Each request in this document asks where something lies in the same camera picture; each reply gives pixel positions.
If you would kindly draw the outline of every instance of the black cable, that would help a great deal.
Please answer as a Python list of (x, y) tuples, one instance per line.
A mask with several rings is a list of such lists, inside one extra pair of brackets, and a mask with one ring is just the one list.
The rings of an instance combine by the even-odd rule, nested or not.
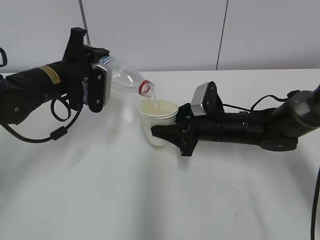
[(310, 228), (310, 239), (315, 240), (315, 232), (316, 232), (316, 216), (317, 216), (317, 206), (319, 199), (319, 191), (320, 191), (320, 168), (318, 171), (318, 176), (316, 177), (314, 196), (313, 196), (313, 204), (311, 211), (311, 228)]
[[(69, 111), (70, 111), (70, 115), (71, 115), (71, 108), (70, 108), (69, 104), (65, 101), (65, 99), (63, 97), (59, 97), (59, 98), (56, 98), (56, 99), (52, 100), (52, 102), (51, 102), (51, 113), (52, 113), (52, 115), (57, 120), (61, 119), (62, 120), (61, 122), (64, 122), (67, 119), (62, 119), (62, 118), (58, 117), (57, 114), (55, 113), (54, 104), (55, 104), (56, 100), (60, 101), (68, 109), (68, 118), (67, 119), (70, 118)], [(74, 115), (73, 119), (69, 122), (69, 124), (67, 126), (62, 126), (62, 127), (58, 128), (57, 130), (53, 131), (50, 134), (49, 137), (43, 138), (43, 139), (27, 138), (27, 137), (24, 137), (24, 136), (20, 135), (19, 133), (17, 133), (13, 128), (11, 128), (7, 124), (1, 124), (1, 126), (4, 129), (6, 129), (10, 134), (12, 134), (14, 137), (16, 137), (17, 139), (19, 139), (19, 140), (21, 140), (23, 142), (31, 143), (31, 144), (42, 144), (42, 143), (49, 142), (51, 140), (57, 140), (58, 138), (60, 138), (63, 135), (65, 135), (68, 132), (68, 129), (75, 123), (75, 121), (79, 117), (81, 111), (82, 111), (82, 107), (76, 112), (76, 114)]]
[(228, 107), (228, 108), (232, 108), (232, 109), (239, 109), (239, 110), (246, 111), (246, 112), (252, 112), (252, 110), (247, 109), (247, 108), (243, 108), (240, 106), (233, 106), (233, 105), (229, 105), (229, 104), (223, 104), (223, 106)]
[(42, 143), (46, 143), (50, 140), (52, 140), (52, 137), (47, 137), (44, 139), (30, 139), (27, 137), (24, 137), (22, 135), (20, 135), (19, 133), (17, 133), (14, 129), (12, 129), (9, 125), (7, 124), (1, 124), (1, 126), (7, 130), (10, 134), (12, 134), (14, 137), (16, 137), (17, 139), (24, 141), (26, 143), (31, 143), (31, 144), (42, 144)]
[(255, 104), (252, 105), (251, 107), (251, 111), (253, 111), (255, 109), (255, 107), (263, 100), (263, 99), (266, 99), (266, 98), (273, 98), (274, 100), (278, 101), (278, 102), (285, 102), (288, 100), (288, 98), (279, 98), (279, 97), (276, 97), (275, 95), (267, 95), (267, 96), (264, 96), (262, 98), (260, 98), (258, 101), (256, 101)]
[[(55, 99), (53, 99), (53, 100), (51, 101), (51, 105), (50, 105), (50, 109), (51, 109), (52, 115), (54, 116), (55, 119), (57, 119), (57, 120), (60, 121), (60, 122), (65, 122), (65, 121), (67, 121), (67, 120), (71, 117), (71, 107), (70, 107), (70, 105), (67, 103), (66, 98), (67, 98), (67, 96), (65, 96), (65, 97), (60, 97), (60, 96), (58, 96), (58, 97), (56, 97)], [(56, 114), (56, 112), (55, 112), (55, 103), (56, 103), (57, 100), (58, 100), (60, 103), (62, 103), (62, 104), (65, 106), (65, 108), (67, 109), (67, 111), (68, 111), (68, 116), (67, 116), (67, 118), (61, 118), (61, 117), (59, 117), (59, 116)]]

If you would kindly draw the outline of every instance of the table surface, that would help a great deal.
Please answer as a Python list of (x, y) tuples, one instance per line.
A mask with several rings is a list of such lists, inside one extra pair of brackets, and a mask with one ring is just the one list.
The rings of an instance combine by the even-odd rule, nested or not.
[[(159, 98), (189, 103), (214, 81), (225, 104), (314, 90), (320, 70), (144, 72)], [(309, 238), (320, 130), (292, 152), (201, 141), (192, 157), (152, 147), (142, 97), (111, 91), (100, 113), (85, 107), (69, 133), (43, 144), (0, 129), (0, 239), (301, 240)], [(279, 103), (266, 99), (259, 106)], [(17, 131), (43, 138), (61, 126), (48, 104)]]

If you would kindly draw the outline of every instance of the paper cup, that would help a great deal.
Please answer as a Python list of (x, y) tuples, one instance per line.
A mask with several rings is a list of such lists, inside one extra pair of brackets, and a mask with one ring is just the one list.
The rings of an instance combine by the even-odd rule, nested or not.
[(169, 100), (158, 99), (158, 105), (164, 114), (157, 114), (154, 103), (149, 99), (144, 99), (138, 104), (138, 113), (140, 114), (143, 130), (152, 145), (163, 146), (167, 141), (152, 135), (151, 127), (172, 125), (176, 122), (178, 105)]

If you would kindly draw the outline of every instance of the plastic bottle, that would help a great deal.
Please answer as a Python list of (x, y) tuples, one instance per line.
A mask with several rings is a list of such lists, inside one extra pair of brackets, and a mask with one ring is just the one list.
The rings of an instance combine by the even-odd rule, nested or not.
[(99, 60), (112, 72), (111, 87), (122, 93), (138, 93), (144, 97), (155, 98), (155, 85), (145, 80), (142, 74), (128, 63), (112, 56)]

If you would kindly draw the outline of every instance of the white wall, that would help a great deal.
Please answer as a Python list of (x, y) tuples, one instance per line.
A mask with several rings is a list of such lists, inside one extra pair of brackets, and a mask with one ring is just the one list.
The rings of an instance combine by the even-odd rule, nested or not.
[(230, 0), (218, 70), (320, 67), (319, 0)]
[(83, 0), (91, 45), (143, 71), (215, 70), (227, 0)]
[[(91, 44), (142, 71), (215, 70), (227, 0), (83, 0)], [(319, 0), (230, 0), (218, 70), (320, 67)], [(0, 47), (18, 72), (61, 59), (77, 0), (2, 0)]]
[(77, 0), (1, 0), (0, 47), (12, 73), (61, 60), (70, 28), (82, 27)]

